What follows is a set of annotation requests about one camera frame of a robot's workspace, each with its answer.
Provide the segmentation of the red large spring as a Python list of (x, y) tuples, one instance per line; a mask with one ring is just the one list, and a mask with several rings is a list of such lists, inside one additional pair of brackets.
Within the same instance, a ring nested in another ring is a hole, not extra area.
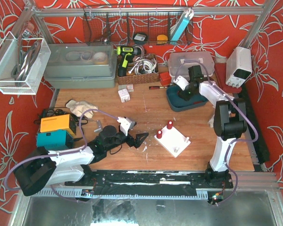
[(172, 127), (173, 127), (173, 122), (169, 121), (167, 124), (167, 129), (172, 129)]

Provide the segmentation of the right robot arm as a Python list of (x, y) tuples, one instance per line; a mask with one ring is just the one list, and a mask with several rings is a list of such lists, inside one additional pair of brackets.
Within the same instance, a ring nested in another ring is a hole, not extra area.
[(235, 142), (247, 130), (246, 103), (225, 93), (210, 78), (205, 78), (200, 65), (188, 68), (189, 79), (176, 71), (174, 83), (180, 87), (178, 96), (185, 101), (194, 95), (204, 96), (215, 108), (213, 129), (217, 136), (214, 154), (205, 170), (205, 181), (215, 186), (229, 176), (229, 161)]

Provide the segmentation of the grey metal bracket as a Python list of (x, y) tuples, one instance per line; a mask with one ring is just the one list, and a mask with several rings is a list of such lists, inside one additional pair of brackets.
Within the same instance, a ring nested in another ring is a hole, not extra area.
[(96, 121), (96, 125), (97, 125), (97, 128), (94, 130), (95, 133), (99, 133), (102, 131), (102, 124), (100, 122), (100, 120), (97, 120)]

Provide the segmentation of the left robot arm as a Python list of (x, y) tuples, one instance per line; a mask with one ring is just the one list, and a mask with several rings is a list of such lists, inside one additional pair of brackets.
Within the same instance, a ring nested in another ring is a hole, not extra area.
[(31, 196), (46, 186), (82, 180), (88, 174), (88, 166), (106, 158), (112, 149), (121, 148), (123, 144), (138, 148), (147, 137), (148, 133), (132, 137), (108, 125), (86, 146), (62, 151), (38, 147), (13, 170), (13, 174), (23, 194)]

